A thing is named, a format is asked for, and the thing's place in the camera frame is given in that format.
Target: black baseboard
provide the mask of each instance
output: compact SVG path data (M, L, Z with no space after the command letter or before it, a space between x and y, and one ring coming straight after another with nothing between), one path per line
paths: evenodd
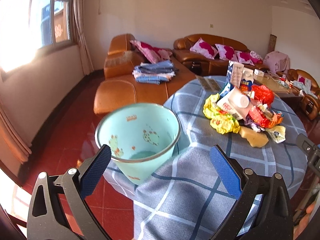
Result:
M80 82L76 84L75 87L71 89L71 91L61 100L61 102L53 109L49 117L44 121L38 133L31 142L32 146L30 149L32 154L29 156L28 161L23 163L19 169L18 180L21 184L19 186L25 184L30 168L32 167L35 159L37 159L39 152L41 152L41 150L44 148L45 142L48 140L48 131L51 131L55 127L57 118L65 114L71 103L78 97L89 80L98 76L103 76L103 70L96 70L95 72L84 76L82 80L80 80Z

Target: light blue bucket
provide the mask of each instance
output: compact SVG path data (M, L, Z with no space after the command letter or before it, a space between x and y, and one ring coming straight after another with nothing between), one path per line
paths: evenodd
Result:
M139 103L105 116L95 140L99 148L109 145L112 160L130 181L140 185L171 158L180 130L178 117L168 108Z

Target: leather sofa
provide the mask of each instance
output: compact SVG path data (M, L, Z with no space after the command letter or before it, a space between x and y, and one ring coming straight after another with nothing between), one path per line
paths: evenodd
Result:
M215 44L222 44L231 46L234 50L250 51L247 46L239 41L210 34L193 34L181 39L177 39L173 44L173 55L175 58L185 65L188 69L201 76L208 75L227 75L228 61L220 60L219 55L215 59L207 59L199 53L191 52L190 48L200 39L214 46ZM245 64L250 69L269 70L263 64L255 64L255 66Z
M97 89L93 110L96 115L105 115L117 108L135 103L163 103L195 75L183 64L171 57L178 69L176 76L160 85L144 84L135 81L132 71L147 59L130 43L135 40L132 34L122 34L112 39L104 64L103 81Z
M317 81L308 72L305 72L304 70L301 70L301 69L289 69L287 73L279 71L279 72L276 72L276 74L279 76L285 75L287 79L290 81L298 80L299 75L311 80L310 90L318 97L318 99L314 98L311 95L307 95L303 93L304 98L300 106L303 112L306 113L306 115L310 120L313 120L316 117L318 117L318 114L320 111L320 88Z

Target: white wall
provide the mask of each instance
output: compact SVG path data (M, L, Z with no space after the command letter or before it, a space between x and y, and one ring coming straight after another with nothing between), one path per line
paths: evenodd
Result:
M3 109L15 130L30 143L52 110L83 78L78 46L54 52L0 79ZM0 159L17 174L20 163L0 139Z
M84 28L95 69L111 39L132 33L158 47L194 33L209 33L244 43L262 56L271 33L271 6L262 0L85 0Z
M290 67L311 74L320 84L320 20L304 12L272 7L276 50L287 54Z

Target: round table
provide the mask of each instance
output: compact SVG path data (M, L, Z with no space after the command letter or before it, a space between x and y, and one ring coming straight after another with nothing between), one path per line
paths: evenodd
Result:
M224 86L226 77L210 78ZM227 193L210 161L209 150L215 144L258 175L281 173L290 197L298 190L307 158L295 139L306 132L292 109L276 97L272 108L284 113L281 125L286 127L286 141L276 144L269 139L264 147L252 148L239 134L221 135L210 126L202 112L209 96L198 80L192 80L167 100L164 106L178 115L182 133L173 157L140 186L131 183L113 162L106 169L105 179L133 200L136 240L208 239L217 230L235 198ZM257 195L240 233L249 229L260 199Z

